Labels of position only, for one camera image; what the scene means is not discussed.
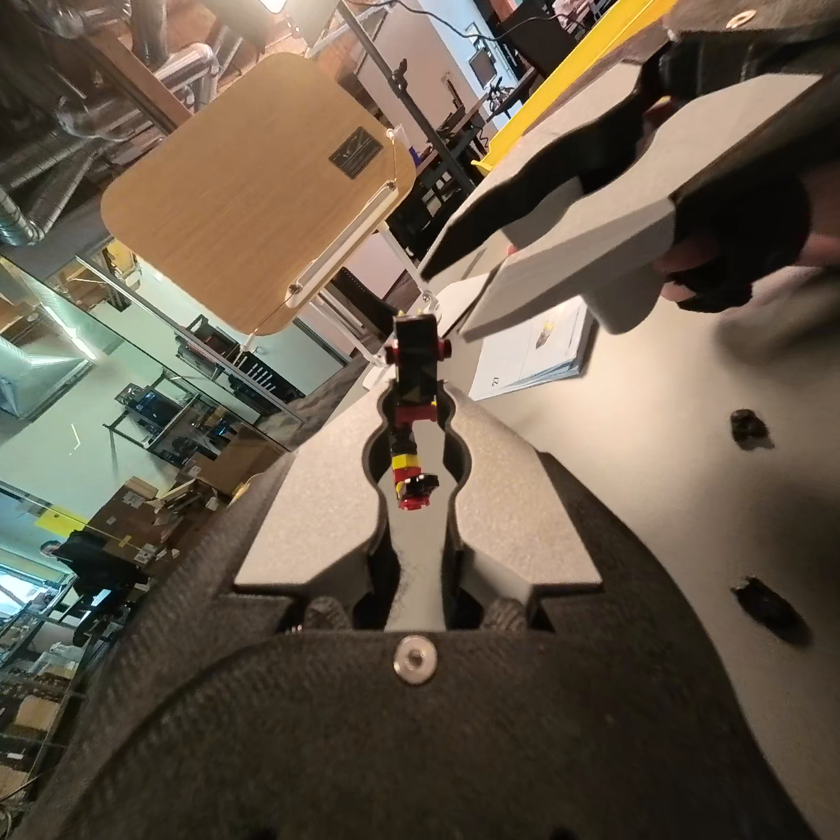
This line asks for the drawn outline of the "small black lego piece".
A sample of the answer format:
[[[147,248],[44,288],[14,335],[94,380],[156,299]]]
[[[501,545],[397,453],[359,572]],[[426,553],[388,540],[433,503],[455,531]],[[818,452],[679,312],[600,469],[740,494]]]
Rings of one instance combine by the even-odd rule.
[[[751,453],[774,448],[767,424],[751,409],[733,411],[729,416],[729,427],[731,439],[741,451]]]
[[[747,576],[730,593],[754,622],[783,642],[798,648],[812,644],[812,631],[803,616],[760,578]]]

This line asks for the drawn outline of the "black tripod stand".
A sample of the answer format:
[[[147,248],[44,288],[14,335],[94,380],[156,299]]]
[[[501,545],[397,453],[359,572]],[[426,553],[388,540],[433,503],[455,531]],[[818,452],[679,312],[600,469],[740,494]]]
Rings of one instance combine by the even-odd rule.
[[[430,144],[432,144],[434,150],[437,152],[438,158],[446,164],[448,172],[455,178],[466,195],[471,194],[475,189],[475,185],[460,163],[458,163],[455,155],[448,148],[447,142],[438,134],[432,123],[427,120],[422,110],[413,100],[407,89],[405,71],[390,68],[376,47],[375,42],[368,36],[361,21],[354,15],[354,12],[346,2],[338,1],[337,12],[359,41],[364,53],[373,60],[394,95],[402,102],[419,129],[426,136]]]

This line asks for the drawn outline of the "silver ventilation duct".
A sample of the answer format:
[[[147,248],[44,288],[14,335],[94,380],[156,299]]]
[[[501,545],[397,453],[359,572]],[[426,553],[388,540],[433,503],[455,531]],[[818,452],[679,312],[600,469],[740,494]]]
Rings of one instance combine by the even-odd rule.
[[[216,93],[217,52],[198,41],[163,50],[161,32],[141,53],[119,37],[62,38],[40,25],[2,31],[2,246],[42,241],[67,209],[116,174]]]

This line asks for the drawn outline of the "open instruction booklet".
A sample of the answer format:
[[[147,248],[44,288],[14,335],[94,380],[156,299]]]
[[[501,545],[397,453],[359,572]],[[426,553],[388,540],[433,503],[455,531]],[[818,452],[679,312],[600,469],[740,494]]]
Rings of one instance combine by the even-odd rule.
[[[484,339],[469,398],[479,402],[575,377],[585,367],[594,319],[575,297]]]

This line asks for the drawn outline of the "yellow plastic bin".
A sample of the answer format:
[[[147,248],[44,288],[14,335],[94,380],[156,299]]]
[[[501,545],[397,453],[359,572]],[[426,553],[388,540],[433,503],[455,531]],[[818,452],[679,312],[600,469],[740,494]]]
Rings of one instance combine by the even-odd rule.
[[[518,113],[490,141],[487,155],[476,164],[489,174],[520,138],[548,113],[560,96],[612,50],[657,22],[674,1],[618,1],[524,103]]]

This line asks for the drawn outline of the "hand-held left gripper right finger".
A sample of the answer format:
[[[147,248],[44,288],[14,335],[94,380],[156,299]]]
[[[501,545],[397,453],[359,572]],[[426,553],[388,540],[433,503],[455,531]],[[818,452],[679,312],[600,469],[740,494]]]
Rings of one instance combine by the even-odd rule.
[[[536,601],[599,589],[602,577],[537,450],[457,386],[440,385],[455,593]]]

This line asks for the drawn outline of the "wooden board on white stand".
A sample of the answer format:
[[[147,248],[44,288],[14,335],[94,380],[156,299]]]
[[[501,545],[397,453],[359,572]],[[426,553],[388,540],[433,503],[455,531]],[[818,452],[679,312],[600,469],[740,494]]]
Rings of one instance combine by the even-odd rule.
[[[412,191],[407,146],[299,55],[263,59],[101,198],[106,229],[234,331],[283,330]]]

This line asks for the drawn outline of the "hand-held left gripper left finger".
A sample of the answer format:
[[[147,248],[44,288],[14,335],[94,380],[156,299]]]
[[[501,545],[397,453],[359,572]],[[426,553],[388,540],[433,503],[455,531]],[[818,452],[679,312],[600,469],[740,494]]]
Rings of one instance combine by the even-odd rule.
[[[391,467],[382,382],[299,447],[234,579],[243,592],[373,592]]]

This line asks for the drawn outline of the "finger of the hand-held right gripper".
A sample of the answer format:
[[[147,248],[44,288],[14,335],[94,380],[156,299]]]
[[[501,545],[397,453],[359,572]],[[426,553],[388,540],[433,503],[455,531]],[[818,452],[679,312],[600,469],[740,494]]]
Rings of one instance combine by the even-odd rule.
[[[578,179],[592,191],[634,160],[644,114],[663,93],[662,51],[627,56],[589,80],[520,140],[447,221],[421,265],[433,279],[554,191]]]
[[[824,153],[824,74],[769,73],[689,101],[624,173],[501,264],[461,336],[485,340],[575,297],[626,333],[665,282],[655,261],[699,234],[716,254],[679,279],[713,311],[738,302],[802,250],[811,210],[798,175]]]

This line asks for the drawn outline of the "black red yellow lego model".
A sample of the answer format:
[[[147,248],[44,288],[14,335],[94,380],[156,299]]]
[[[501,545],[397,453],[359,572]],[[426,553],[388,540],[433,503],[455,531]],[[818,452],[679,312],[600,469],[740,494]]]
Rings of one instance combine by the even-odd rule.
[[[397,506],[417,511],[428,507],[439,481],[422,468],[413,427],[438,420],[438,363],[452,348],[438,335],[433,313],[399,316],[394,327],[394,340],[385,347],[394,369],[388,445]]]

